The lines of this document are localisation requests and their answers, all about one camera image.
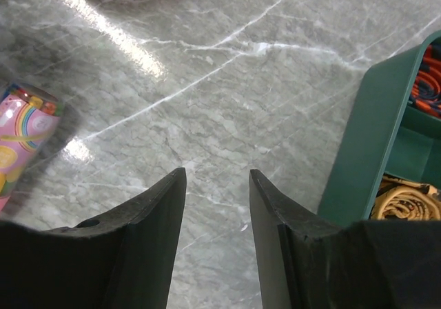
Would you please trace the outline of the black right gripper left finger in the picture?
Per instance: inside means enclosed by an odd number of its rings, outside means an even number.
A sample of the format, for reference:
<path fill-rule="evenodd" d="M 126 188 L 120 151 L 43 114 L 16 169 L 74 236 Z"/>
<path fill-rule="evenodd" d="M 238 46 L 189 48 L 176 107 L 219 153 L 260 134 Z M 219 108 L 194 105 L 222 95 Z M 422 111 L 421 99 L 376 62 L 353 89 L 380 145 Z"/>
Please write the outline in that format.
<path fill-rule="evenodd" d="M 72 228 L 2 221 L 1 307 L 165 308 L 186 185 L 177 168 Z"/>

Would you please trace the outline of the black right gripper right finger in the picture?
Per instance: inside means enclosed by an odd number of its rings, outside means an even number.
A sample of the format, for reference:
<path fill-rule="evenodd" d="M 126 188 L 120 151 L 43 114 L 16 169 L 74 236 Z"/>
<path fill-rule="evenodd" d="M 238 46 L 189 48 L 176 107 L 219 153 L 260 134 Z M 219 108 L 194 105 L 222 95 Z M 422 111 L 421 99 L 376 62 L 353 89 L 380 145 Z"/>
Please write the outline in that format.
<path fill-rule="evenodd" d="M 264 308 L 439 308 L 440 223 L 359 221 L 340 228 L 259 170 L 249 204 Z"/>

